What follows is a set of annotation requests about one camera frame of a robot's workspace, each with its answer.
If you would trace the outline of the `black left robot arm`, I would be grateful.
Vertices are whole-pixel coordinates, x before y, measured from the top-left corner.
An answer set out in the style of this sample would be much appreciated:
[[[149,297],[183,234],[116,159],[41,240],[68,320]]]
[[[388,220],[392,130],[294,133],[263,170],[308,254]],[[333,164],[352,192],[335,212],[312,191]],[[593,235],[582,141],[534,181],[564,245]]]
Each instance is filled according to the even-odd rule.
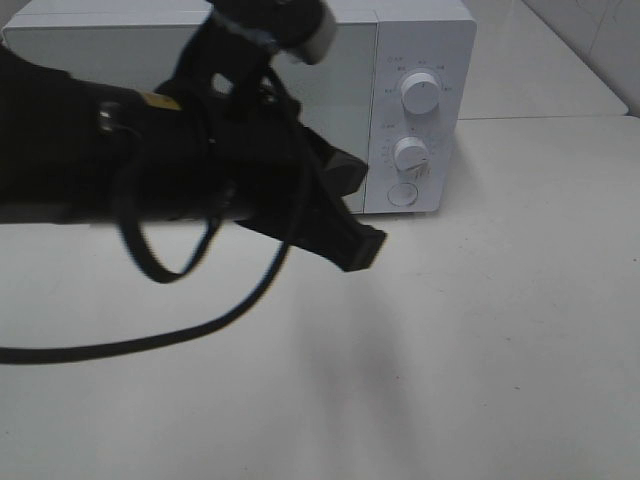
[[[115,224],[160,284],[191,273],[226,220],[367,269],[386,236],[344,204],[366,164],[299,114],[268,65],[225,94],[188,78],[147,94],[3,50],[1,219]]]

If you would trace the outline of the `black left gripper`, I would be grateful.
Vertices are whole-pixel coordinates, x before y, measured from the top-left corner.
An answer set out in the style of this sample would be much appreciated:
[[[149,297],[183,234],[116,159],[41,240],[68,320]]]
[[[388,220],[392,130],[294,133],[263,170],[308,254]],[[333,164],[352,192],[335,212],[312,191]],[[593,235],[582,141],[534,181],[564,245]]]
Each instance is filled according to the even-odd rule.
[[[387,234],[331,203],[300,206],[299,188],[303,169],[314,161],[345,197],[359,190],[368,165],[301,123],[300,113],[300,102],[274,94],[259,94],[245,105],[221,96],[207,99],[212,157],[240,196],[234,221],[343,272],[366,270]]]

